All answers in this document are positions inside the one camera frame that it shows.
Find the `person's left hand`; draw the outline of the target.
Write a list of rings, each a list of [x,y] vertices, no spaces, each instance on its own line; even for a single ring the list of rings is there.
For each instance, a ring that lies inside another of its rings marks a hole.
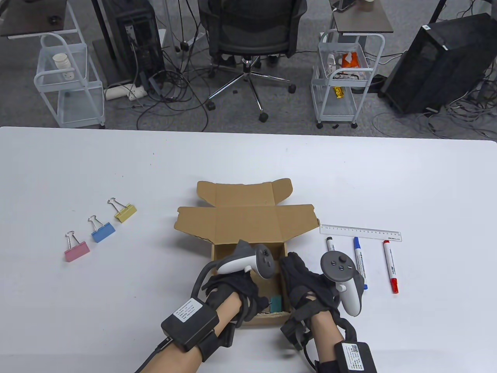
[[[259,294],[259,287],[252,280],[250,272],[243,270],[211,276],[201,290],[206,294],[206,304],[212,309],[218,309],[233,293],[238,296],[242,305],[231,320],[236,328],[251,321],[269,306],[268,298]]]

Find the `person's right hand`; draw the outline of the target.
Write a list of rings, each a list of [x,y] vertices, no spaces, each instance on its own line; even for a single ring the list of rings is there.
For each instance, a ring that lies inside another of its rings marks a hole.
[[[335,282],[325,275],[310,271],[297,253],[289,252],[287,256],[280,258],[279,266],[293,309],[300,309],[310,302],[308,296],[314,296],[325,311],[337,310],[340,299]]]

